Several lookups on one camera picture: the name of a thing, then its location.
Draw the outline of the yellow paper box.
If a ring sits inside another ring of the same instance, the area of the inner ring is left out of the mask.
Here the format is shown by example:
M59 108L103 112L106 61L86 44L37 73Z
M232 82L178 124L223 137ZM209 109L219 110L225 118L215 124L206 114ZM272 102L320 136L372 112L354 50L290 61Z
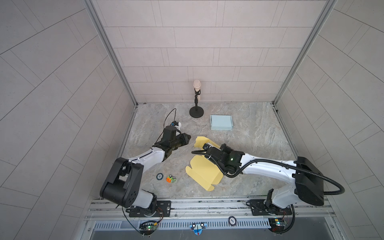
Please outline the yellow paper box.
M223 173L217 165L202 155L196 155L191 159L190 165L186 166L186 173L208 192L213 191L215 185L218 185L223 178Z

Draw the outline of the light blue paper box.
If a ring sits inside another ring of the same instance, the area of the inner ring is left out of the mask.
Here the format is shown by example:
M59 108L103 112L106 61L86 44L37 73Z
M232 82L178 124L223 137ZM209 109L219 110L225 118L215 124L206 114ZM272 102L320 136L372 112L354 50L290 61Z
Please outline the light blue paper box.
M231 131L233 129L232 116L228 115L211 115L211 130L215 131Z

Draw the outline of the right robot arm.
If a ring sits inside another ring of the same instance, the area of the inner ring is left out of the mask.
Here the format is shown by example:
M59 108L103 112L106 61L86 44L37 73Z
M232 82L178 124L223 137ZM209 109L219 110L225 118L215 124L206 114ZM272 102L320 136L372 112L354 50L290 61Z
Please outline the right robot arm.
M203 155L229 178L254 174L285 182L285 186L269 191L265 201L268 208L284 209L300 201L313 206L324 205L324 175L304 157L295 161L262 159L235 151L225 144L217 148L210 143L203 144Z

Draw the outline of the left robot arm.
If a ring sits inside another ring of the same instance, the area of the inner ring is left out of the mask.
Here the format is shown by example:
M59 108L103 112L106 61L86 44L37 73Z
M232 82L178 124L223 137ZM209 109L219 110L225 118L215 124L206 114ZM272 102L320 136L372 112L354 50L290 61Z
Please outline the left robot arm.
M100 190L100 197L123 208L137 207L154 213L157 196L140 189L143 173L165 161L173 151L189 144L191 136L181 132L181 123L173 121L163 129L162 138L147 152L134 158L118 158Z

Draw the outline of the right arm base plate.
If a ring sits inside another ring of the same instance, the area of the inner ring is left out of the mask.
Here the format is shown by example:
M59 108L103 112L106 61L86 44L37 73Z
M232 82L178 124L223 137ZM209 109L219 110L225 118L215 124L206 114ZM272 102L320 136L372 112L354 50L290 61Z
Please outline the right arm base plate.
M289 216L292 215L290 207L281 209L273 204L267 206L265 200L249 200L246 205L251 209L253 216Z

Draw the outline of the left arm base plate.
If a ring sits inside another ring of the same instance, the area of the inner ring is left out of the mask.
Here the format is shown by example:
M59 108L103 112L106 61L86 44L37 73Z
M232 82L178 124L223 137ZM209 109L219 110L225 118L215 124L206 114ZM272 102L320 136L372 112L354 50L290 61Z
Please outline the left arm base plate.
M126 210L130 218L160 218L169 217L171 201L156 201L149 208L133 207Z

